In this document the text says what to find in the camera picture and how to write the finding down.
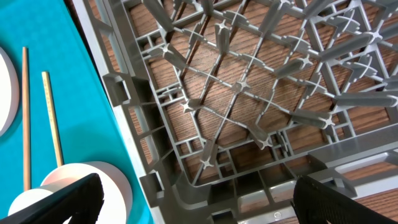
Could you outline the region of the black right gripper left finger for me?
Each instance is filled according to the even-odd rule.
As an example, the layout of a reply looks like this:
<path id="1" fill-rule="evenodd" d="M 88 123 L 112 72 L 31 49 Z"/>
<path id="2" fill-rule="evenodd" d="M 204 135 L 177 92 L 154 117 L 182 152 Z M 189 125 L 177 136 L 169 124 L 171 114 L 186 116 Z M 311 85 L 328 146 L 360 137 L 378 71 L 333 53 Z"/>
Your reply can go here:
<path id="1" fill-rule="evenodd" d="M 104 203 L 100 176 L 91 173 L 1 220 L 1 224 L 96 223 Z"/>

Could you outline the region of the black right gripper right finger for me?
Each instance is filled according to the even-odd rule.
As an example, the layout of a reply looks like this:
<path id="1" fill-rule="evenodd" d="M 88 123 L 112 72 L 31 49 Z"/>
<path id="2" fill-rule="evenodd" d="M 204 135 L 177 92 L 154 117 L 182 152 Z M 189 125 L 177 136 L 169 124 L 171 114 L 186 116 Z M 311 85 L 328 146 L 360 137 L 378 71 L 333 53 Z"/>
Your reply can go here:
<path id="1" fill-rule="evenodd" d="M 297 179 L 291 204 L 300 223 L 395 224 L 306 175 Z"/>

